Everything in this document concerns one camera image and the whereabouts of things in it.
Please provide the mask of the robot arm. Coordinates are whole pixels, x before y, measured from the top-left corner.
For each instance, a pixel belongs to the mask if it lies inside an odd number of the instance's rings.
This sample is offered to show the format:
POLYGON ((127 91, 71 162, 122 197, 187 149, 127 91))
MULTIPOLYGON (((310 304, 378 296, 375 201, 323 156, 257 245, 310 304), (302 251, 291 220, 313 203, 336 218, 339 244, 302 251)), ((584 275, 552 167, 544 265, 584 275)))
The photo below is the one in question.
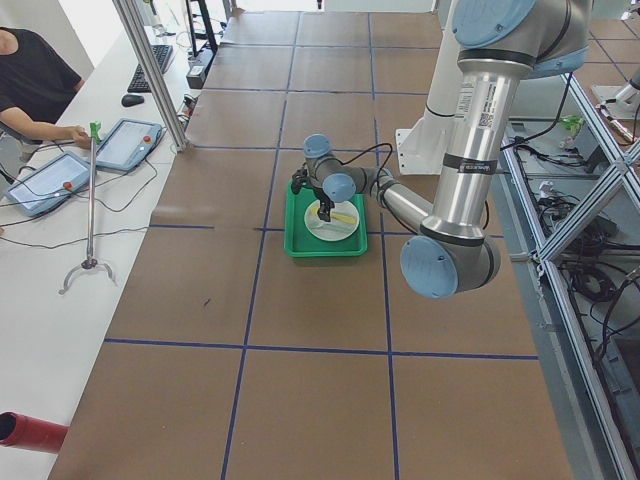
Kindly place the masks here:
POLYGON ((304 142, 304 165, 291 190, 311 189, 327 221, 335 204, 368 194, 415 233, 403 246, 401 271, 426 298, 447 298, 489 283, 499 250, 480 224, 506 121, 519 83, 578 69, 586 59, 590 1, 460 1, 450 14, 462 73, 452 133, 435 200, 429 202, 386 169, 355 168, 328 138, 304 142))

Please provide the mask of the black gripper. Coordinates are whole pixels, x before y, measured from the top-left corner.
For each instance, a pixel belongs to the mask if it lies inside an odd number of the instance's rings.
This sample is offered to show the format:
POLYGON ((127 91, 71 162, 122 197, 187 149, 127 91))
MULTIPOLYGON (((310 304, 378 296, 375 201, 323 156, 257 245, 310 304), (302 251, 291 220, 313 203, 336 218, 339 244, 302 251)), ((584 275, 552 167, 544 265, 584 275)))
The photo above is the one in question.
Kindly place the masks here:
POLYGON ((320 205, 317 210, 318 218, 322 221, 331 221, 330 215, 334 207, 334 202, 329 198, 329 196, 321 187, 313 188, 313 192, 316 198, 320 201, 320 205))

